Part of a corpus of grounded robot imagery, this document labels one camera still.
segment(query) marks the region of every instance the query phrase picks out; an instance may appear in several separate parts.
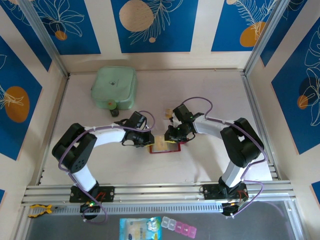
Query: white floor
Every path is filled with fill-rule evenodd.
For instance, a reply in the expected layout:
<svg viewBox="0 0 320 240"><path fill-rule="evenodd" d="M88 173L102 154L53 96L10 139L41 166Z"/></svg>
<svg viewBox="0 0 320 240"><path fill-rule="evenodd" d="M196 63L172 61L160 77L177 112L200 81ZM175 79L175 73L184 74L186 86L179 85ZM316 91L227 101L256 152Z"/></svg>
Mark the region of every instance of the white floor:
<svg viewBox="0 0 320 240"><path fill-rule="evenodd" d="M130 110L121 111L117 118L112 118L108 110L95 107L91 99L95 77L95 74L70 77L44 165L42 185L72 183L58 169L58 161L51 155L51 150L73 123L87 127L104 126L128 118L133 111L147 110L157 120L152 133L160 135L165 133L169 125L169 121L165 120L165 108L178 106L189 97L202 96L214 104L209 116L226 120L244 117L256 129L238 71L138 71L135 105ZM209 104L195 99L186 103L186 106L193 113L205 113ZM181 146L181 152L174 153L150 154L146 148L124 147L120 143L102 145L94 149L88 166L100 184L163 184L215 182L228 163L221 139L197 134L193 141ZM246 178L272 180L267 163L252 167Z"/></svg>

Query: white wall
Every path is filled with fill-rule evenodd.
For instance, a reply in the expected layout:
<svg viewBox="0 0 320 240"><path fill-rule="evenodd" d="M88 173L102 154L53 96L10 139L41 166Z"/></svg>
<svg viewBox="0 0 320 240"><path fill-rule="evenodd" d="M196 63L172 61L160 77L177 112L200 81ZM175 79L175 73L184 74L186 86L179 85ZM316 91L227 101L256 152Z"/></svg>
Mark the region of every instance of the white wall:
<svg viewBox="0 0 320 240"><path fill-rule="evenodd" d="M122 54L111 0L85 0L101 55L64 55L67 69L93 72L108 65L131 66L137 70L242 69L251 51L211 52L225 0L199 0L191 52Z"/></svg>
<svg viewBox="0 0 320 240"><path fill-rule="evenodd" d="M291 181L303 219L315 240L320 238L320 205L311 184L320 181L320 145L298 154L271 81L319 17L319 0L308 0L267 66L264 68L259 60L250 74L279 171Z"/></svg>
<svg viewBox="0 0 320 240"><path fill-rule="evenodd" d="M0 239L8 240L15 225L26 186L41 160L39 154L43 153L44 136L62 83L62 75L53 64L49 72L44 69L1 7L0 22L0 36L42 85L42 92L17 161L0 154L0 189L5 190L5 196L0 205Z"/></svg>

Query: small bottle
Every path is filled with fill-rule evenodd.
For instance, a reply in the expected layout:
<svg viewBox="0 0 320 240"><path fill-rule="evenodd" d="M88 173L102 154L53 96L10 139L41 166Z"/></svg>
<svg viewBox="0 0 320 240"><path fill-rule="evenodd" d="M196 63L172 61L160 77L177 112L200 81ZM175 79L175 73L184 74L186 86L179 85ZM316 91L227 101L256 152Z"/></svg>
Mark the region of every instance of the small bottle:
<svg viewBox="0 0 320 240"><path fill-rule="evenodd" d="M118 117L119 109L117 108L117 103L113 99L107 101L107 108L110 110L112 117Z"/></svg>

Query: cable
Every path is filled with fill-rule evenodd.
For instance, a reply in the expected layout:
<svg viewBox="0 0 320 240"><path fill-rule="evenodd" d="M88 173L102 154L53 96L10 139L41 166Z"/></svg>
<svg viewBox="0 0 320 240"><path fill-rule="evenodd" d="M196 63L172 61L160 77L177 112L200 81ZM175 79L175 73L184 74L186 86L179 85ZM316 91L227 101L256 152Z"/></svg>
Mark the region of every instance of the cable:
<svg viewBox="0 0 320 240"><path fill-rule="evenodd" d="M91 196L90 193L88 193L86 190L84 190L82 188L82 186L77 182L77 180L74 178L74 176L72 175L72 173L62 167L62 162L63 160L65 159L66 155L68 154L68 152L71 150L71 148L75 145L75 143L77 143L85 134L88 134L88 133L92 133L92 132L98 132L98 131L102 131L102 130L106 130L106 129L127 129L127 130L132 130L132 131L137 131L137 132L141 132L141 133L146 133L146 132L149 132L151 131L154 127L155 127L155 124L156 124L156 119L155 117L148 111L140 111L139 113L147 113L149 114L152 119L153 119L153 124L150 128L148 129L136 129L136 128L132 128L132 127L126 127L126 126L112 126L112 125L109 125L109 126L99 126L99 127L94 127L94 128L91 128L89 130L86 130L84 131L83 133L81 133L79 136L77 136L72 142L71 144L66 148L66 150L64 151L64 153L62 154L60 160L59 160L59 163L58 163L58 167L60 170L66 172L69 177L71 178L71 180L75 183L75 185L85 194L87 195L92 201L94 201L95 204L97 204L101 209L102 211L104 212L104 220L101 221L101 222L92 222L92 221L87 221L85 219L85 211L83 212L82 214L82 218L85 222L88 222L90 224L96 224L96 225L100 225L100 224L104 224L107 219L108 219L108 213L107 213L107 210L102 206L102 203L100 203L99 201L97 201L93 196Z"/></svg>
<svg viewBox="0 0 320 240"><path fill-rule="evenodd" d="M213 109L213 103L205 98L205 97L202 97L202 96L194 96L194 97L190 97L186 100L184 100L181 104L184 104L186 101L189 101L191 99L202 99L202 100L205 100L207 101L208 103L210 103L210 109L204 114L204 117L209 120L209 121L212 121L212 122L216 122L216 123L220 123L220 124L225 124L225 125L228 125L228 126L231 126L237 130L239 130L240 132L242 132L246 137L248 137L253 143L254 145L260 150L260 152L263 154L264 158L262 160L259 160L259 161L254 161L254 162L251 162L248 164L248 166L246 167L246 169L244 170L243 174L241 175L240 179L241 181L243 181L244 183L248 183L248 184L259 184L261 185L261 189L260 191L252 198L252 200L246 204L244 207L242 207L238 212L236 212L232 217L234 218L236 215L238 215L239 213L241 213L244 209L246 209L250 204L252 204L254 202L254 200L259 197L259 195L263 192L264 190L264 184L260 181L252 181L252 180L245 180L245 175L247 174L248 170L256 165L256 164L260 164L260 163L263 163L263 162L267 162L268 161L268 155L267 153L265 152L265 150L262 148L262 146L260 146L260 144L249 134L247 133L245 130L243 130L241 127L235 125L234 123L231 123L231 122L226 122L226 121L223 121L221 119L216 119L216 118L213 118L213 117L207 117L207 114Z"/></svg>

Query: plastic bag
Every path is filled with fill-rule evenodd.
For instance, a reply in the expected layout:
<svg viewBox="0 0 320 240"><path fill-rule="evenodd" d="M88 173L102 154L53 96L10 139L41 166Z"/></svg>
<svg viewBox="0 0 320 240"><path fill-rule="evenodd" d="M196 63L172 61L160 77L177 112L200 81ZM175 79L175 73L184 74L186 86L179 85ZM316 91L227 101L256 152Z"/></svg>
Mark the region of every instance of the plastic bag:
<svg viewBox="0 0 320 240"><path fill-rule="evenodd" d="M161 217L121 218L119 240L162 240Z"/></svg>

